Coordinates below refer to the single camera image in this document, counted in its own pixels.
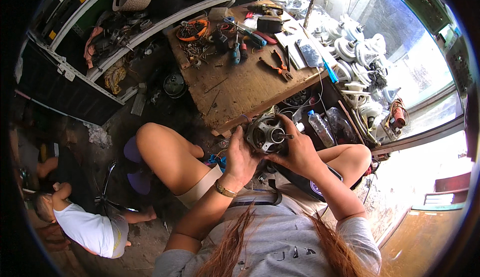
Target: white t-shirt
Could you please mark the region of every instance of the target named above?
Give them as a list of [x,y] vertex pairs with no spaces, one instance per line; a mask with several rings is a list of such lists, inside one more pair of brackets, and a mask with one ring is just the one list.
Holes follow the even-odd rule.
[[53,213],[71,239],[102,257],[112,257],[114,239],[108,217],[88,213],[75,203]]

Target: child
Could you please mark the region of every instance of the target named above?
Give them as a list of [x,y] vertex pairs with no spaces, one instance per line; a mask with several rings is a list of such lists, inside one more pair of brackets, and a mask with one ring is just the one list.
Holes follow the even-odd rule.
[[72,192],[69,183],[53,185],[55,193],[37,193],[33,202],[38,217],[46,222],[62,227],[65,234],[94,255],[118,258],[125,252],[128,224],[146,222],[157,218],[152,206],[145,213],[122,212],[112,219],[99,214],[91,214],[79,205],[67,200]]

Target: gray t-shirt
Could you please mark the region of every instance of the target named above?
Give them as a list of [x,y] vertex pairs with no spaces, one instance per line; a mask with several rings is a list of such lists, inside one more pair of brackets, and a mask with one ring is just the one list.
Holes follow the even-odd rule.
[[[224,220],[213,228],[197,254],[180,249],[162,253],[155,261],[153,276],[195,276],[245,207],[227,209]],[[242,275],[261,277],[334,275],[309,218],[281,206],[260,205],[253,209],[256,216],[244,235],[247,253],[245,250],[240,253],[234,276],[242,271]],[[351,218],[337,232],[366,267],[379,272],[381,255],[366,219]]]

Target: hand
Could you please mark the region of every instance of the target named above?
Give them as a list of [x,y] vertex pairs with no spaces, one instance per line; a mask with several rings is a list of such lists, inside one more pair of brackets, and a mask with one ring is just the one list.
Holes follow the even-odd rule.
[[230,146],[226,151],[225,173],[218,180],[220,185],[238,192],[250,181],[261,159],[260,154],[252,153],[249,144],[243,139],[242,127],[238,126],[230,137]]
[[58,190],[60,189],[60,183],[58,183],[58,182],[54,183],[54,184],[53,184],[53,189],[54,189],[55,191],[58,191]]
[[299,174],[307,179],[312,179],[318,172],[319,166],[324,163],[315,151],[314,144],[308,135],[301,134],[293,122],[285,115],[277,115],[285,125],[288,134],[294,138],[288,141],[288,155],[269,154],[264,159],[271,160]]

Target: wooden workbench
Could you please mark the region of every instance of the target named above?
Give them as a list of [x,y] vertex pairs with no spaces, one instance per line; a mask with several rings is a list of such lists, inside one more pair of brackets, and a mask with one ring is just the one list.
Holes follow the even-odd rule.
[[[271,2],[264,0],[255,3]],[[236,22],[243,22],[247,5],[249,4],[230,9]],[[217,22],[211,22],[210,30],[212,31],[216,25]],[[230,129],[247,122],[245,116],[251,118],[320,81],[316,69],[295,70],[291,65],[290,74],[293,80],[285,82],[281,76],[258,60],[262,57],[268,63],[278,64],[278,58],[271,56],[271,51],[275,49],[282,55],[286,64],[285,51],[279,44],[267,45],[263,51],[252,55],[252,46],[247,43],[248,59],[236,66],[232,65],[231,52],[228,52],[224,55],[208,56],[206,58],[208,64],[202,62],[198,69],[187,67],[188,60],[180,49],[176,33],[175,28],[167,34],[172,51],[205,124],[215,136],[219,134],[228,136]],[[230,46],[234,41],[235,37],[230,41]],[[211,47],[207,53],[214,51],[215,47]],[[323,68],[320,71],[322,78],[328,76],[328,72]]]

